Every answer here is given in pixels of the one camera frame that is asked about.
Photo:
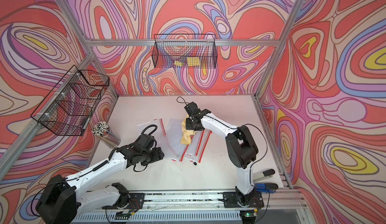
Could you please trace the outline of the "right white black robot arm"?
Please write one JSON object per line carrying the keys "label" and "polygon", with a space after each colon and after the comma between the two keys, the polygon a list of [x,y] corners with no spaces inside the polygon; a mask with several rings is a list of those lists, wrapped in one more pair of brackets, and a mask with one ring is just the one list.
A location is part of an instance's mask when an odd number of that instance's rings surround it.
{"label": "right white black robot arm", "polygon": [[253,199],[255,190],[252,186],[250,167],[258,154],[254,138],[246,125],[236,126],[216,117],[210,110],[201,110],[195,102],[185,104],[188,114],[187,130],[205,130],[217,134],[225,140],[230,161],[236,167],[237,185],[235,187],[236,201],[241,206],[247,206]]}

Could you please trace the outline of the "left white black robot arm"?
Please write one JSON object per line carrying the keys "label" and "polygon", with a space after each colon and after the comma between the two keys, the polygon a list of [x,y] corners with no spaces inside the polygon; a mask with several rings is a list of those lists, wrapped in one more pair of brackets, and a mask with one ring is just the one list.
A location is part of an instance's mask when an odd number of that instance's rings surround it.
{"label": "left white black robot arm", "polygon": [[97,191],[91,188],[115,173],[138,164],[147,167],[163,158],[155,138],[143,133],[133,143],[112,149],[106,159],[83,171],[52,177],[42,190],[36,213],[46,224],[69,224],[76,217],[105,206],[117,209],[132,206],[137,211],[140,205],[134,204],[123,184],[113,183]]}

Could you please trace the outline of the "yellow microfiber cloth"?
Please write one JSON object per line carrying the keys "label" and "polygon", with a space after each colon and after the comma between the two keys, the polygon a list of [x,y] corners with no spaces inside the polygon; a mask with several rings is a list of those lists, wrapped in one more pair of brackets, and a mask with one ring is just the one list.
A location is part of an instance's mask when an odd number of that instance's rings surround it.
{"label": "yellow microfiber cloth", "polygon": [[182,138],[181,138],[181,144],[189,145],[192,142],[192,136],[195,135],[194,130],[188,130],[187,129],[187,120],[189,119],[189,116],[187,115],[186,118],[182,122]]}

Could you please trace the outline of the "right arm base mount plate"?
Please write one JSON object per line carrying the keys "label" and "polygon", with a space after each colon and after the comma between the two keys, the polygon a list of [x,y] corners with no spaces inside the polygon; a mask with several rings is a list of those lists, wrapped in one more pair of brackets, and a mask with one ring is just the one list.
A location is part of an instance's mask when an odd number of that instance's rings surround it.
{"label": "right arm base mount plate", "polygon": [[223,202],[225,208],[253,207],[261,209],[265,206],[261,192],[258,191],[252,191],[247,195],[243,195],[241,192],[223,192],[223,197],[219,201]]}

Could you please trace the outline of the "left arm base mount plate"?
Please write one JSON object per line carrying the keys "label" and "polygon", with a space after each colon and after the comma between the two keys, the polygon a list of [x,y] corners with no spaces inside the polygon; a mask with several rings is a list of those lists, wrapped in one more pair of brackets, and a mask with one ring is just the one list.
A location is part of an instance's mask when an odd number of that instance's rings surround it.
{"label": "left arm base mount plate", "polygon": [[145,199],[145,193],[130,193],[129,198],[127,200],[127,203],[125,206],[119,207],[118,204],[115,204],[113,206],[104,206],[102,207],[103,210],[131,210],[131,211],[138,211],[143,208],[144,205],[144,199]]}

